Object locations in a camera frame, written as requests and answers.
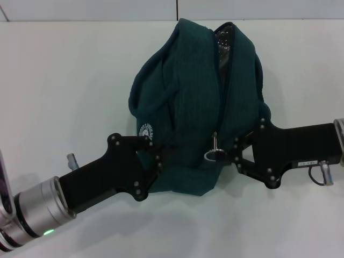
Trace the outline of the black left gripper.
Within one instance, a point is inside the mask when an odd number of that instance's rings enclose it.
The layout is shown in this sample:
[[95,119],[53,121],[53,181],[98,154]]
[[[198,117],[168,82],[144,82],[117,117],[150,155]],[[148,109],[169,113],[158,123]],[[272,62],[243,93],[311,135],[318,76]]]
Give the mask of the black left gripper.
[[142,202],[163,172],[162,157],[174,150],[148,136],[108,136],[102,157],[60,177],[68,208],[81,213],[118,193]]

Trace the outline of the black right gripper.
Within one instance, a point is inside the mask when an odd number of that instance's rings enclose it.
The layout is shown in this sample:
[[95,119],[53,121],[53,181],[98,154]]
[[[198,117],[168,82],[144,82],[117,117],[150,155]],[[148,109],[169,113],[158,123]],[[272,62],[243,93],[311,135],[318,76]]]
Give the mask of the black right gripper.
[[[276,189],[285,172],[295,168],[320,167],[323,182],[333,185],[330,165],[343,164],[343,119],[332,123],[289,129],[271,122],[256,125],[241,135],[217,141],[217,162],[234,162],[239,174],[246,175]],[[254,162],[242,158],[252,145]]]

